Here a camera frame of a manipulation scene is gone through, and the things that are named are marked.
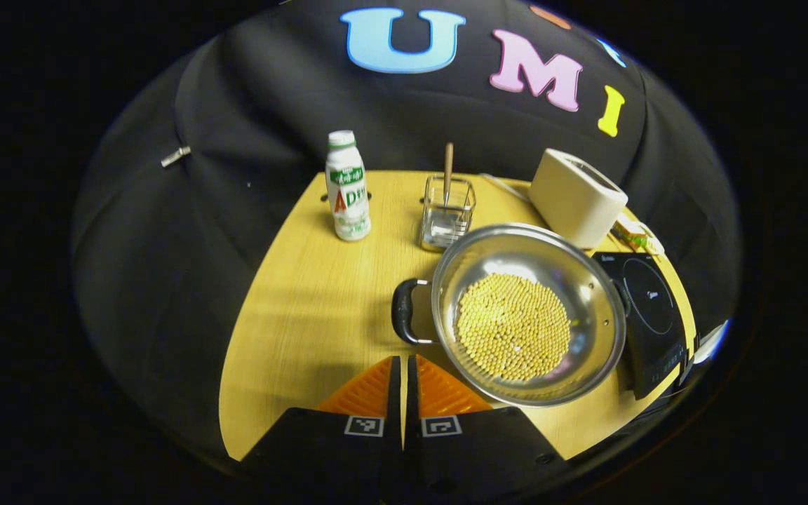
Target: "yellow beans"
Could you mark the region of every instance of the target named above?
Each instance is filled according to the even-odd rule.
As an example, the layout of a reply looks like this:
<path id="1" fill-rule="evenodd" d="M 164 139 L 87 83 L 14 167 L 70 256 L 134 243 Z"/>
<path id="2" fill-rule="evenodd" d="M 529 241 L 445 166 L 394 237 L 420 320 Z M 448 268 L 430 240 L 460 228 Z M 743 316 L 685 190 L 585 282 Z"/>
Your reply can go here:
<path id="1" fill-rule="evenodd" d="M 563 359 L 570 344 L 570 320 L 549 288 L 494 273 L 461 296 L 457 333 L 482 370 L 525 381 L 554 370 Z"/>

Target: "bottle cap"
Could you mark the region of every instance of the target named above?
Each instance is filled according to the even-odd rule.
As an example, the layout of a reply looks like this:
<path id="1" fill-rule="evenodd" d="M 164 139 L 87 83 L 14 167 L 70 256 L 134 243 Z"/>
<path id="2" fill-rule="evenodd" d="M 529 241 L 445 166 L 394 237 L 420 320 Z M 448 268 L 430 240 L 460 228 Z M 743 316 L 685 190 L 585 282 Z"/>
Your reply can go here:
<path id="1" fill-rule="evenodd" d="M 330 147 L 339 149 L 341 147 L 355 146 L 354 132 L 350 129 L 333 131 L 330 134 Z"/>

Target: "white toaster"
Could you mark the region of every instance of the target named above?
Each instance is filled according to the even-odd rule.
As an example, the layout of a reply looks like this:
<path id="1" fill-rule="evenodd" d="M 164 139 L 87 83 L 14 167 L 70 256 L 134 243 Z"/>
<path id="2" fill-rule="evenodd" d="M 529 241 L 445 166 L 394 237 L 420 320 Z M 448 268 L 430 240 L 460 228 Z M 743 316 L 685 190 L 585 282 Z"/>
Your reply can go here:
<path id="1" fill-rule="evenodd" d="M 594 249 L 610 232 L 628 195 L 581 159 L 545 149 L 529 200 L 552 232 L 581 249 Z"/>

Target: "metal utensil holder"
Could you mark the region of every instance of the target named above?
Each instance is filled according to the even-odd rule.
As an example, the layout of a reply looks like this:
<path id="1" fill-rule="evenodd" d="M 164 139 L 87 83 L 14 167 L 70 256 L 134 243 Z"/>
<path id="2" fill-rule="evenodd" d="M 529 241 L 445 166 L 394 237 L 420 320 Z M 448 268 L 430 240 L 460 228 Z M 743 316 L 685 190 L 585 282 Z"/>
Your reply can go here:
<path id="1" fill-rule="evenodd" d="M 433 175 L 427 178 L 420 246 L 434 252 L 450 247 L 469 231 L 475 207 L 476 192 L 466 179 L 451 178 L 451 189 L 445 202 L 445 177 Z"/>

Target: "zipper pull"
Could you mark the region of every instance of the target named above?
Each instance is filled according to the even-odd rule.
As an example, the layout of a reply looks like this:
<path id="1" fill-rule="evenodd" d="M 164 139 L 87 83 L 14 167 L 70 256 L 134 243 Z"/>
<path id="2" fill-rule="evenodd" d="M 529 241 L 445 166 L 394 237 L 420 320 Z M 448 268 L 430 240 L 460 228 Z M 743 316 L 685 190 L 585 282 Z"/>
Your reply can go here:
<path id="1" fill-rule="evenodd" d="M 171 153 L 170 156 L 167 156 L 166 158 L 161 160 L 161 167 L 167 168 L 171 164 L 175 163 L 176 160 L 179 160 L 180 158 L 182 158 L 183 156 L 186 156 L 186 154 L 189 154 L 189 153 L 192 153 L 192 148 L 191 147 L 189 147 L 189 146 L 180 147 L 176 151 L 173 151 L 173 153 Z"/>

